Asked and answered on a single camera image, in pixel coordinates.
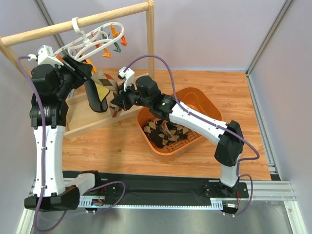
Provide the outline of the black sock yellow trim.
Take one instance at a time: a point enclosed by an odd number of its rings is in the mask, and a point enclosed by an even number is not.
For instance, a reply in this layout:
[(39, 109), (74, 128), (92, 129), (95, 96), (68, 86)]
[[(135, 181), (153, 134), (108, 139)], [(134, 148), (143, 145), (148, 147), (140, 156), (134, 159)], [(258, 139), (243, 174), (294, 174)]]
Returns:
[(90, 108), (97, 113), (104, 113), (108, 109), (107, 96), (110, 90), (95, 83), (92, 79), (84, 83)]

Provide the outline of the orange brown argyle sock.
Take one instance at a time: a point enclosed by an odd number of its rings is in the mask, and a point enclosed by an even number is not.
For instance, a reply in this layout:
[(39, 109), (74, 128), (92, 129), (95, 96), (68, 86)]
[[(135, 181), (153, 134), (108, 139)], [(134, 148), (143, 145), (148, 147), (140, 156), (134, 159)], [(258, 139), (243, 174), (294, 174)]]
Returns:
[(175, 136), (174, 134), (171, 133), (171, 131), (169, 130), (168, 126), (167, 126), (167, 121), (163, 120), (162, 124), (161, 124), (161, 128), (163, 133), (167, 136), (168, 140), (170, 141), (178, 141), (179, 136)]

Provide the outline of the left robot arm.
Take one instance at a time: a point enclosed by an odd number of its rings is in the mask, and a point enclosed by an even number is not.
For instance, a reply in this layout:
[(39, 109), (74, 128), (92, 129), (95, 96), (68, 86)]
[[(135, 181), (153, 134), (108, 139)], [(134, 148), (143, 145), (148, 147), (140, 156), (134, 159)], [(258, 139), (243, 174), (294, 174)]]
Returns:
[(62, 65), (35, 67), (30, 79), (34, 90), (30, 110), (36, 148), (36, 182), (25, 208), (41, 212), (68, 211), (78, 207), (80, 196), (97, 184), (97, 171), (82, 172), (66, 184), (62, 172), (62, 143), (69, 93), (91, 79), (92, 66), (66, 55)]

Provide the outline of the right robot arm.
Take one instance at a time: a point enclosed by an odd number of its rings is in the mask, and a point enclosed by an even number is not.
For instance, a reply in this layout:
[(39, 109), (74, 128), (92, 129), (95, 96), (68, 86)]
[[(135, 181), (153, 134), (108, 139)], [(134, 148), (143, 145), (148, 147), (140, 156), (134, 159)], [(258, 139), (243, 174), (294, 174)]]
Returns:
[(147, 107), (151, 114), (170, 123), (179, 124), (206, 137), (216, 145), (214, 157), (221, 164), (220, 191), (225, 195), (237, 191), (238, 160), (243, 151), (243, 134), (236, 121), (226, 123), (210, 118), (173, 96), (162, 93), (150, 76), (134, 79), (119, 75), (122, 84), (112, 103), (127, 111), (132, 106)]

